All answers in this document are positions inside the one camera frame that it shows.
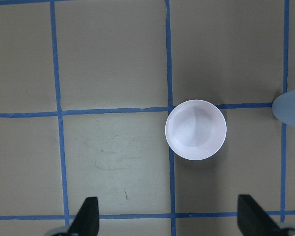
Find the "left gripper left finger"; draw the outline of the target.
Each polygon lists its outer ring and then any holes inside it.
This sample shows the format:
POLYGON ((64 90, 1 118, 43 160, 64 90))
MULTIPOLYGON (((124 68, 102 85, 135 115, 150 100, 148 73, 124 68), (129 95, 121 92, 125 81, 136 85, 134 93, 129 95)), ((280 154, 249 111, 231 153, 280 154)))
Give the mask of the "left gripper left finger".
POLYGON ((70 225, 68 236, 97 236, 99 232, 99 206, 97 197, 87 197, 70 225))

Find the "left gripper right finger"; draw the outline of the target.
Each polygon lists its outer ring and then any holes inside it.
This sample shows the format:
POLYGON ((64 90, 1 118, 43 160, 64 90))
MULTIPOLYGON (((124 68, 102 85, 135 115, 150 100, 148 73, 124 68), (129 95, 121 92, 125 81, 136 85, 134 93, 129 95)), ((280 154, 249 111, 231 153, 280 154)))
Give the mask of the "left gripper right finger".
POLYGON ((280 236, 281 229, 248 194, 237 198, 237 226, 243 236, 280 236))

